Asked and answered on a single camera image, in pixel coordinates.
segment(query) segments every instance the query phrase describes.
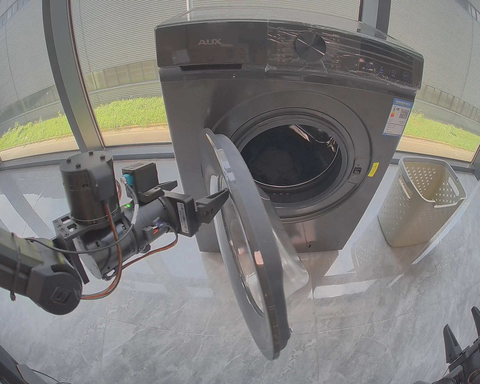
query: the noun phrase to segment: white laundry basket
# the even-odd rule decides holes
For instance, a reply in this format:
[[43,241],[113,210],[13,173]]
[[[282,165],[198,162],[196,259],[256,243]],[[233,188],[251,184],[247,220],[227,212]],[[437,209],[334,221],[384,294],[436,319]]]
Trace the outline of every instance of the white laundry basket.
[[392,247],[430,240],[466,199],[452,167],[443,160],[402,157],[378,214]]

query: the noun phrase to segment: open door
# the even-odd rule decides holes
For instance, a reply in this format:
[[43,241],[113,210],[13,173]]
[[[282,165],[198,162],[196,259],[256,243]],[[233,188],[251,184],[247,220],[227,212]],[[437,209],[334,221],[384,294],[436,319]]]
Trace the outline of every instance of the open door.
[[308,274],[232,141],[204,129],[200,150],[207,192],[230,193],[214,222],[235,297],[258,348],[276,359],[290,338],[284,280],[293,293]]

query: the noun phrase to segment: gray washing machine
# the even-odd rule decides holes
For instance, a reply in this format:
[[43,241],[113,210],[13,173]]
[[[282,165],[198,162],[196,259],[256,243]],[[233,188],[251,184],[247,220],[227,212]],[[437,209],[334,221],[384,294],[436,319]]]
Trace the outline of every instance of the gray washing machine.
[[199,249],[221,251],[250,333],[275,359],[308,287],[297,252],[347,242],[398,145],[423,58],[362,23],[282,9],[192,10],[155,38],[183,189],[195,200],[229,192]]
[[[155,37],[185,193],[206,194],[209,128],[238,148],[298,252],[342,249],[396,150],[423,57],[366,24],[285,9],[193,9]],[[213,225],[196,237],[219,251]]]

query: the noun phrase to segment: grass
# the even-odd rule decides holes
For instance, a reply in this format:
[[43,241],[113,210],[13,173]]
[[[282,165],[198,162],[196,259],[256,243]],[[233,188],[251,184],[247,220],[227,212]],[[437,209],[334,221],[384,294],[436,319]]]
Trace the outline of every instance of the grass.
[[[166,125],[167,116],[162,97],[138,97],[100,104],[94,109],[98,126],[102,132],[125,129],[126,127],[147,127]],[[39,142],[72,135],[64,114],[48,120],[20,125],[16,123],[0,137],[0,150],[17,145]]]
[[[113,101],[95,108],[95,116],[102,132],[167,124],[162,97]],[[67,118],[59,112],[53,119],[25,125],[16,123],[0,137],[0,150],[71,134]],[[479,136],[453,125],[427,119],[416,112],[410,115],[404,135],[440,142],[470,152],[475,152],[480,144]]]
[[453,125],[427,119],[423,114],[417,112],[410,115],[403,134],[440,142],[470,152],[475,152],[480,144],[480,136]]

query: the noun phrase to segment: cable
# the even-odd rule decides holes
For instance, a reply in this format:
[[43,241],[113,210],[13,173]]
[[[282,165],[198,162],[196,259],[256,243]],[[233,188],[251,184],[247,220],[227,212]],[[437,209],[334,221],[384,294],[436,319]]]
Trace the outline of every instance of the cable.
[[42,375],[44,375],[44,376],[46,376],[46,377],[49,377],[50,379],[55,380],[55,381],[57,382],[57,384],[60,384],[60,382],[59,382],[57,379],[54,379],[53,377],[47,375],[46,373],[37,371],[36,369],[32,369],[32,371],[33,371],[33,372],[37,372],[37,373],[39,373],[39,374],[42,374]]
[[17,239],[15,234],[12,232],[12,242],[17,251],[17,265],[15,267],[15,274],[13,275],[12,288],[10,289],[10,300],[15,301],[15,291],[17,290],[18,284],[18,275],[20,274],[20,248],[18,248]]
[[115,184],[117,185],[117,196],[119,197],[119,201],[121,200],[121,185],[117,179],[115,179]]
[[117,274],[115,275],[115,279],[112,281],[112,283],[103,291],[94,293],[91,295],[82,295],[81,299],[82,300],[97,300],[104,298],[105,296],[108,296],[110,293],[112,293],[115,288],[118,286],[121,278],[121,270],[122,270],[122,258],[121,258],[121,248],[120,244],[118,242],[118,234],[117,230],[115,229],[115,223],[113,222],[112,214],[110,213],[110,208],[108,207],[108,203],[105,202],[104,205],[105,213],[107,214],[108,217],[108,222],[110,223],[110,229],[113,232],[113,237],[115,238],[115,242],[117,243],[117,256],[118,256],[118,270]]
[[109,245],[106,245],[104,247],[100,247],[100,248],[94,248],[92,250],[86,250],[86,251],[69,251],[69,250],[65,250],[65,249],[61,249],[61,248],[55,248],[55,247],[52,247],[50,245],[47,245],[43,242],[41,242],[39,239],[36,239],[36,238],[33,238],[33,237],[25,237],[24,239],[25,240],[28,240],[28,241],[35,241],[37,243],[40,243],[42,244],[43,246],[47,247],[47,248],[50,248],[51,250],[54,250],[54,251],[57,251],[57,252],[61,252],[61,253],[65,253],[65,254],[74,254],[74,255],[78,255],[78,254],[82,254],[82,253],[93,253],[93,252],[99,252],[99,251],[103,251],[105,249],[109,249],[111,247],[113,247],[114,245],[117,245],[118,243],[120,243],[124,238],[126,238],[129,233],[132,231],[133,229],[133,225],[135,224],[135,222],[137,221],[137,216],[138,216],[138,198],[137,198],[137,194],[134,192],[134,190],[131,188],[130,185],[128,185],[127,183],[125,183],[125,188],[129,190],[129,192],[132,194],[132,198],[133,198],[133,204],[134,204],[134,207],[133,207],[133,216],[132,216],[132,222],[130,223],[130,226],[128,227],[127,231],[122,235],[122,237],[118,240],[116,240],[115,242],[109,244]]
[[43,373],[43,372],[40,372],[40,371],[37,371],[36,369],[32,369],[33,372],[37,372],[41,375],[44,375],[46,377],[49,377],[50,379],[52,380],[55,380],[57,382],[57,384],[72,384],[72,383],[68,383],[66,381],[58,381],[57,379],[55,379],[54,377],[51,377],[50,375],[47,375],[46,373]]
[[170,224],[167,224],[167,223],[166,223],[166,225],[167,225],[167,227],[169,227],[169,228],[173,231],[173,233],[175,233],[175,240],[173,240],[173,241],[172,241],[170,244],[168,244],[168,245],[165,245],[165,246],[163,246],[163,247],[154,249],[153,251],[147,252],[146,254],[144,254],[144,255],[136,258],[135,260],[129,261],[129,262],[128,262],[127,264],[125,264],[122,268],[125,269],[126,267],[132,265],[133,263],[136,263],[136,262],[139,261],[139,260],[144,259],[144,258],[147,257],[147,256],[151,256],[151,255],[153,255],[154,253],[166,251],[167,249],[170,249],[170,248],[174,247],[174,246],[177,244],[178,240],[179,240],[179,234],[177,233],[177,231],[176,231]]

